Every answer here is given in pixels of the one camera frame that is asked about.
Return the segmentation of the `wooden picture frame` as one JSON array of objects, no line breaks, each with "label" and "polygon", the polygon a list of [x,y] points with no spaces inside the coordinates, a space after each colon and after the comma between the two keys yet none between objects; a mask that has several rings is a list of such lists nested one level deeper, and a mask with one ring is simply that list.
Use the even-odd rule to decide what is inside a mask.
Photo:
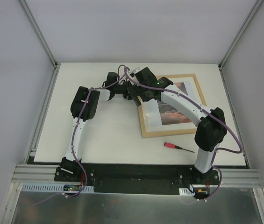
[{"label": "wooden picture frame", "polygon": [[[200,84],[195,74],[166,75],[180,91],[188,95],[198,104],[207,105]],[[144,138],[162,137],[196,132],[191,123],[162,125],[157,100],[150,100],[138,107],[142,136]]]}]

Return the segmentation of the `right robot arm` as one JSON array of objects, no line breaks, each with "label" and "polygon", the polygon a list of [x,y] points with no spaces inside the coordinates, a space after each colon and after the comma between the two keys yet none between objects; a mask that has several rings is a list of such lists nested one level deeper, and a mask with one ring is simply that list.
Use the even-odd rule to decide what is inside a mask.
[{"label": "right robot arm", "polygon": [[215,150],[227,134],[225,116],[219,107],[210,109],[184,94],[170,79],[157,78],[149,68],[134,72],[124,68],[124,75],[132,82],[128,92],[137,106],[159,100],[177,109],[196,126],[194,141],[198,146],[193,180],[203,184],[209,179]]}]

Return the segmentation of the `red handled screwdriver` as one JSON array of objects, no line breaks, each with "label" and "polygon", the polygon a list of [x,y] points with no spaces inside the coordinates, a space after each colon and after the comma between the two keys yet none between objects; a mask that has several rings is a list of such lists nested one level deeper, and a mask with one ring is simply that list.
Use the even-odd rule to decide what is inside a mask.
[{"label": "red handled screwdriver", "polygon": [[194,153],[194,151],[192,150],[188,150],[188,149],[185,149],[185,148],[182,148],[182,147],[179,147],[175,144],[172,144],[172,143],[169,143],[169,142],[165,142],[164,143],[164,146],[165,147],[168,147],[168,148],[173,148],[173,149],[178,149],[178,150],[184,150],[184,151],[187,151],[187,152],[191,152],[191,153]]}]

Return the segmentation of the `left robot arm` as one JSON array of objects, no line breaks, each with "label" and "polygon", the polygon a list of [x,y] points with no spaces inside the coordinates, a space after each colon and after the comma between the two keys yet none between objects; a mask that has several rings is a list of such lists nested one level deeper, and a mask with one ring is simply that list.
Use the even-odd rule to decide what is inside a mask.
[{"label": "left robot arm", "polygon": [[70,143],[65,156],[61,160],[61,171],[70,181],[77,181],[84,173],[81,168],[82,150],[79,145],[86,132],[86,127],[94,118],[100,101],[109,101],[116,94],[122,95],[124,99],[131,100],[128,92],[130,81],[124,80],[116,72],[109,72],[107,79],[101,87],[87,88],[80,86],[71,103],[70,111],[73,121]]}]

